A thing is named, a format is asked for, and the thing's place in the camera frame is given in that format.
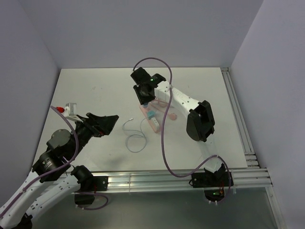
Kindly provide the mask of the teal plug adapter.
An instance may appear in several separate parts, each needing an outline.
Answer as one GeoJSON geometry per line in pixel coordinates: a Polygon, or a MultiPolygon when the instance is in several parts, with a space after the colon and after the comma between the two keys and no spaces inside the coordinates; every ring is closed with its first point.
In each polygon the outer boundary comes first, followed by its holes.
{"type": "Polygon", "coordinates": [[[155,117],[155,111],[153,111],[153,110],[148,111],[146,114],[147,114],[147,118],[149,120],[151,120],[152,118],[155,117]]]}

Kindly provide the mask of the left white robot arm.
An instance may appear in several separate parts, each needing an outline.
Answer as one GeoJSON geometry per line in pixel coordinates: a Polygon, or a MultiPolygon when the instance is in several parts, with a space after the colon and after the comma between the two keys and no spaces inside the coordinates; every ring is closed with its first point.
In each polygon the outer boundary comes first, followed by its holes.
{"type": "Polygon", "coordinates": [[[47,148],[34,163],[26,180],[0,209],[2,229],[30,229],[34,220],[77,191],[93,186],[93,175],[84,166],[76,166],[59,184],[54,184],[71,167],[72,161],[91,138],[109,135],[118,115],[86,117],[59,115],[69,126],[58,129],[46,143],[47,148]]]}

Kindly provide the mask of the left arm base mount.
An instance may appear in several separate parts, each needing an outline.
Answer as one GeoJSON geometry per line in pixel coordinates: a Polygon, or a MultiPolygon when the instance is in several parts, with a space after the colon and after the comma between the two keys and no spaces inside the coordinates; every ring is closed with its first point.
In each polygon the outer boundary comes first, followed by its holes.
{"type": "Polygon", "coordinates": [[[98,191],[106,191],[108,186],[108,177],[95,177],[84,165],[76,166],[71,171],[71,175],[76,177],[80,189],[74,194],[74,203],[79,208],[91,210],[89,206],[95,201],[95,195],[98,191]]]}

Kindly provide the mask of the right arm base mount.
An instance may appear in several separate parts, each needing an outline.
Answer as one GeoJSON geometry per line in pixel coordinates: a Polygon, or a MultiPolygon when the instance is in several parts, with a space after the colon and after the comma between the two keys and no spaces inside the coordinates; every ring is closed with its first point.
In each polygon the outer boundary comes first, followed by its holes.
{"type": "Polygon", "coordinates": [[[189,185],[193,188],[211,188],[204,190],[205,197],[211,201],[221,201],[225,197],[225,188],[234,185],[231,174],[227,172],[217,178],[210,172],[199,172],[191,175],[189,185]]]}

